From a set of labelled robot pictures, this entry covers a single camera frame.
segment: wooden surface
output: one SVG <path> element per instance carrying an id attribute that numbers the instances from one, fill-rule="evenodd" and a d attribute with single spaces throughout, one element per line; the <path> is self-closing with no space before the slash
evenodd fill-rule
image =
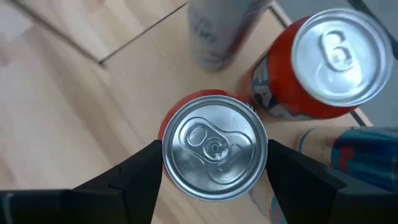
<path id="1" fill-rule="evenodd" d="M 16 0 L 98 60 L 137 37 L 185 0 Z"/>
<path id="2" fill-rule="evenodd" d="M 135 153 L 106 72 L 4 3 L 0 21 L 1 189 L 75 187 Z"/>
<path id="3" fill-rule="evenodd" d="M 0 4 L 0 12 L 0 21 L 13 21 L 0 22 L 0 189 L 75 187 L 106 171 L 155 139 L 181 97 L 206 88 L 235 91 L 283 30 L 267 11 L 235 63 L 206 73 L 190 61 L 184 6 L 102 69 L 9 6 Z M 357 125 L 349 114 L 306 122 L 261 117 L 269 138 L 290 147 L 313 126 Z M 268 221 L 248 195 L 202 202 L 163 176 L 153 223 Z"/>

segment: blue can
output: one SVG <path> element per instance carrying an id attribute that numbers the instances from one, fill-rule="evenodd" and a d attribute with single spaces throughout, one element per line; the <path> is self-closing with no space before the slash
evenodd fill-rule
<path id="1" fill-rule="evenodd" d="M 398 128 L 314 128 L 296 146 L 334 169 L 398 192 Z"/>

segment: red and white can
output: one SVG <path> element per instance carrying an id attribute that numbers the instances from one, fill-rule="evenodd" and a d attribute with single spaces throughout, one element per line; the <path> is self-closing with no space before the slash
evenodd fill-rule
<path id="1" fill-rule="evenodd" d="M 177 102 L 163 120 L 163 162 L 169 179 L 211 202 L 248 192 L 263 173 L 267 134 L 253 108 L 223 90 L 202 90 Z"/>
<path id="2" fill-rule="evenodd" d="M 376 96 L 391 69 L 391 45 L 376 21 L 330 9 L 283 31 L 243 78 L 240 94 L 279 118 L 335 118 Z"/>

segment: can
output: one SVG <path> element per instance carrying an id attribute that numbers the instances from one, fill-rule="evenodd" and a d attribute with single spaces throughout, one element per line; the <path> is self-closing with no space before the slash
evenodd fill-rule
<path id="1" fill-rule="evenodd" d="M 286 218 L 264 172 L 259 182 L 249 192 L 251 200 L 272 224 L 287 224 Z"/>
<path id="2" fill-rule="evenodd" d="M 217 72 L 234 59 L 271 0 L 189 0 L 192 58 Z"/>
<path id="3" fill-rule="evenodd" d="M 376 96 L 391 70 L 382 27 L 362 12 L 330 9 L 283 31 L 241 92 L 278 118 L 330 119 Z"/>
<path id="4" fill-rule="evenodd" d="M 260 178 L 267 160 L 267 134 L 254 110 L 223 90 L 202 90 L 175 104 L 163 120 L 164 167 L 171 181 L 192 197 L 234 199 Z"/>
<path id="5" fill-rule="evenodd" d="M 398 192 L 398 128 L 313 128 L 296 150 L 333 169 Z"/>

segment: can lid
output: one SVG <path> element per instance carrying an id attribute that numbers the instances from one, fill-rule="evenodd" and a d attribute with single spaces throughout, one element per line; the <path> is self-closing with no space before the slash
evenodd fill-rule
<path id="1" fill-rule="evenodd" d="M 303 88 L 332 106 L 356 106 L 377 95 L 392 69 L 382 27 L 353 9 L 315 14 L 297 32 L 292 66 Z"/>
<path id="2" fill-rule="evenodd" d="M 164 165 L 192 197 L 220 202 L 250 190 L 267 160 L 267 135 L 257 114 L 232 97 L 203 96 L 181 107 L 163 136 Z"/>

